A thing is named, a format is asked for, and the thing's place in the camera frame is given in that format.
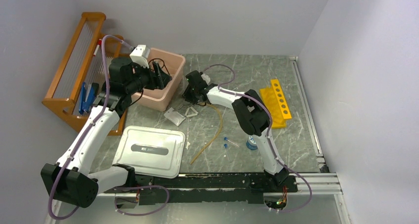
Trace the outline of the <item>metal crucible tongs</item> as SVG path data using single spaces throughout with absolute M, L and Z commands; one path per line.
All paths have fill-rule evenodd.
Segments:
M 186 103 L 176 107 L 174 110 L 176 112 L 179 112 L 180 114 L 182 114 L 186 118 L 192 118 L 192 117 L 198 116 L 198 114 L 199 114 L 199 112 L 195 108 L 196 106 L 205 107 L 206 103 L 195 103 L 195 104 L 193 104 L 193 103 L 186 102 Z

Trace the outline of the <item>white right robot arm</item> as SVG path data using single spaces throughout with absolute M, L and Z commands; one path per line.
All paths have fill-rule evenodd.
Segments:
M 289 169 L 280 157 L 272 138 L 270 112 L 254 90 L 238 92 L 226 90 L 217 84 L 209 84 L 199 71 L 192 71 L 185 76 L 188 86 L 183 94 L 187 102 L 206 103 L 224 106 L 235 113 L 240 128 L 250 135 L 262 157 L 267 186 L 272 191 L 279 191 L 286 184 Z

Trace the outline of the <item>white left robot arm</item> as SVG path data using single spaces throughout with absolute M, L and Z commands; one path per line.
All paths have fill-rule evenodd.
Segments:
M 168 71 L 157 62 L 141 66 L 127 57 L 114 58 L 77 138 L 55 164 L 45 164 L 41 170 L 49 202 L 55 199 L 86 208 L 98 194 L 114 187 L 133 191 L 137 185 L 133 167 L 114 164 L 96 173 L 90 167 L 105 138 L 132 104 L 132 95 L 145 89 L 162 90 L 170 81 Z

